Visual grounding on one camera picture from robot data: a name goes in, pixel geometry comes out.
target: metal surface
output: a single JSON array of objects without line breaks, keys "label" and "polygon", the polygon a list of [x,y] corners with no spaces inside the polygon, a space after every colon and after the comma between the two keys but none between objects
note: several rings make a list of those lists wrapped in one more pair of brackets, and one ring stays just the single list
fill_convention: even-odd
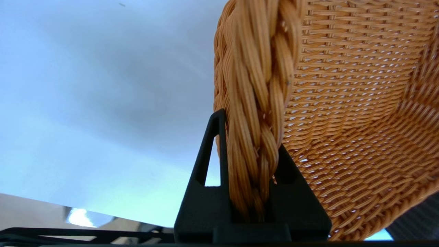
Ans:
[{"label": "metal surface", "polygon": [[0,0],[0,193],[172,226],[225,2]]}]

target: black plastic holder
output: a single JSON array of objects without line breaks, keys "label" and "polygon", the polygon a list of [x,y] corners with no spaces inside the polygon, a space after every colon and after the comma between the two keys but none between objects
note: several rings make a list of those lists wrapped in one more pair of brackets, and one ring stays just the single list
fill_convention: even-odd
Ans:
[{"label": "black plastic holder", "polygon": [[[221,185],[205,181],[214,138],[219,135]],[[270,182],[265,223],[238,223],[229,197],[226,114],[210,117],[174,225],[177,243],[284,243],[325,241],[331,220],[294,164],[285,147],[279,148],[276,182]]]}]

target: woven rattan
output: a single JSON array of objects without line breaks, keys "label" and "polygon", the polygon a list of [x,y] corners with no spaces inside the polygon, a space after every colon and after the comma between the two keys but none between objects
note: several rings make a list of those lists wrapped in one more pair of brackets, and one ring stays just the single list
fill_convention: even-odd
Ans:
[{"label": "woven rattan", "polygon": [[364,239],[439,190],[438,10],[227,3],[214,109],[226,109],[230,197],[244,219],[263,221],[281,141],[331,217],[331,240]]}]

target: basket weave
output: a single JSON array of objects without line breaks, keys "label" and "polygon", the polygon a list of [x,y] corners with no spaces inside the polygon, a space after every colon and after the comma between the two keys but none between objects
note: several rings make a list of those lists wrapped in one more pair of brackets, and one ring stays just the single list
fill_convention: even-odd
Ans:
[{"label": "basket weave", "polygon": [[[331,240],[362,240],[439,191],[439,30],[436,19],[439,7],[436,2],[247,2],[267,5],[265,9],[258,8],[257,4],[247,8],[253,11],[248,14],[253,37],[247,39],[251,42],[254,38],[255,44],[260,45],[258,35],[264,32],[259,33],[258,27],[261,23],[262,27],[268,27],[265,34],[269,35],[272,48],[269,65],[273,71],[271,79],[264,83],[270,102],[281,98],[279,103],[270,104],[271,108],[263,109],[264,105],[259,102],[260,89],[252,81],[257,75],[250,68],[251,61],[245,60],[245,51],[241,53],[236,48],[236,43],[247,42],[240,40],[236,33],[249,28],[242,19],[246,17],[241,13],[245,8],[238,8],[242,1],[245,0],[227,3],[215,36],[214,109],[225,108],[227,112],[230,188],[243,197],[232,196],[231,191],[231,199],[238,208],[243,203],[249,205],[252,200],[243,196],[246,191],[243,181],[250,180],[250,186],[259,188],[256,194],[264,200],[264,186],[260,183],[268,181],[273,174],[273,164],[269,164],[267,173],[261,161],[265,157],[261,157],[261,153],[270,153],[273,147],[264,145],[261,130],[255,130],[249,117],[254,113],[245,108],[249,98],[255,101],[250,105],[256,106],[261,129],[267,125],[273,140],[277,140],[276,131],[283,128],[282,143],[332,219]],[[287,38],[291,41],[288,43],[290,53],[276,53],[279,43],[274,38],[273,23],[267,18],[270,13],[277,16],[276,32],[283,31],[284,35],[291,32],[285,22],[299,22],[301,33],[295,38],[301,40],[301,47]],[[260,54],[255,59],[264,64],[266,60]],[[280,56],[291,56],[293,62],[286,64],[289,60],[282,60]],[[242,62],[239,58],[247,68],[245,75],[252,81],[252,87],[240,84],[243,79],[236,75]],[[284,67],[288,65],[293,66],[294,78],[286,84],[287,88],[283,88],[281,79],[280,93],[271,94],[270,87],[277,87],[273,86],[276,80],[272,78],[282,77],[282,69],[287,70]],[[286,92],[289,97],[285,98],[285,111],[277,113]],[[240,101],[233,98],[240,95],[243,95]],[[242,128],[249,130],[255,149],[250,154],[254,157],[241,154],[246,157],[239,163],[233,153],[236,156],[246,149],[240,139],[243,135],[232,131],[240,121],[234,113],[238,104],[232,102],[244,105],[242,118],[247,121],[240,127],[245,125]],[[284,121],[277,124],[273,119],[279,117]],[[256,160],[259,165],[260,182],[252,180],[253,164],[247,159]],[[258,200],[251,203],[256,211]]]}]

